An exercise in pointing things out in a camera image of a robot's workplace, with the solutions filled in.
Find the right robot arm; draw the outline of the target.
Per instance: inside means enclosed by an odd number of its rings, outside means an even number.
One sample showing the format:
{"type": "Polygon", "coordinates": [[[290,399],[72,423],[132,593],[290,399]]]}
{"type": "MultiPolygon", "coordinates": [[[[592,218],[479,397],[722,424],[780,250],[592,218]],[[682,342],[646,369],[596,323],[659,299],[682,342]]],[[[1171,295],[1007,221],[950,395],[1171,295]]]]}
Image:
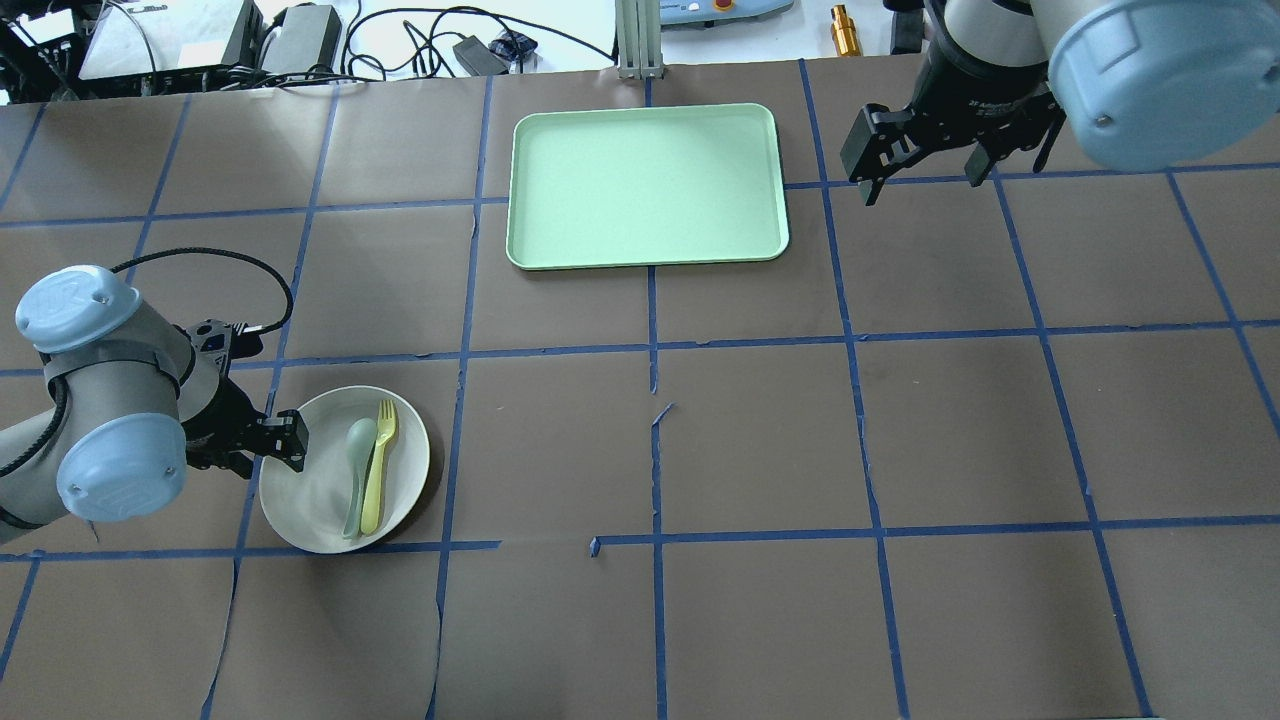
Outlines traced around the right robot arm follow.
{"type": "Polygon", "coordinates": [[[1277,113],[1275,1],[911,1],[933,33],[909,102],[867,104],[840,160],[867,205],[928,156],[969,149],[980,186],[1014,152],[1042,170],[1062,128],[1098,165],[1161,170],[1277,113]]]}

